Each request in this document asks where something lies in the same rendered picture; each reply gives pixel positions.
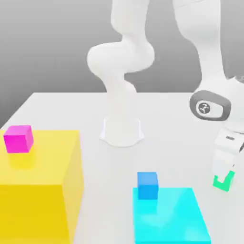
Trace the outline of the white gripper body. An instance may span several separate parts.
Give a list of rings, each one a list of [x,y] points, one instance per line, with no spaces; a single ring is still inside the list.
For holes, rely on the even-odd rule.
[[[215,144],[222,150],[238,154],[244,148],[244,133],[233,132],[226,128],[221,128],[215,140]]]

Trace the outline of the small green cube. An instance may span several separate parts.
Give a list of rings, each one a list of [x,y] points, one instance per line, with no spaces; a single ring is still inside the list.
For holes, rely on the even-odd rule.
[[[217,187],[225,192],[228,192],[232,183],[233,183],[233,180],[234,180],[234,175],[235,175],[235,172],[233,171],[230,171],[228,173],[228,175],[225,177],[225,180],[223,183],[221,183],[220,181],[218,181],[218,176],[214,176],[214,179],[213,179],[213,186],[214,187]]]

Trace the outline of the small blue cube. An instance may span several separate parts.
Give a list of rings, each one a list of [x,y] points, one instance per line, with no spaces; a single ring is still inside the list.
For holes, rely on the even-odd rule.
[[[137,188],[139,200],[157,200],[159,183],[156,172],[138,172]]]

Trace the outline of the small magenta cube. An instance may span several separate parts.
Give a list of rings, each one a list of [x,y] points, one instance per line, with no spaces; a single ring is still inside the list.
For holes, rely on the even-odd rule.
[[[7,153],[28,153],[34,143],[30,125],[12,125],[3,138]]]

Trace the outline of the large cyan box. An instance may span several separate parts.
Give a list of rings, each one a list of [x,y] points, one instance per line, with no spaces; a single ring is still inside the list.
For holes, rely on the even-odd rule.
[[[160,188],[156,200],[132,190],[135,244],[212,244],[192,188]]]

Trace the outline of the large yellow box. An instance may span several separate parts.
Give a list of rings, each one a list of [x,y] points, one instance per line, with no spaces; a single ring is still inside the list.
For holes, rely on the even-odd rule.
[[[72,244],[84,189],[77,130],[34,130],[29,153],[0,140],[0,244]]]

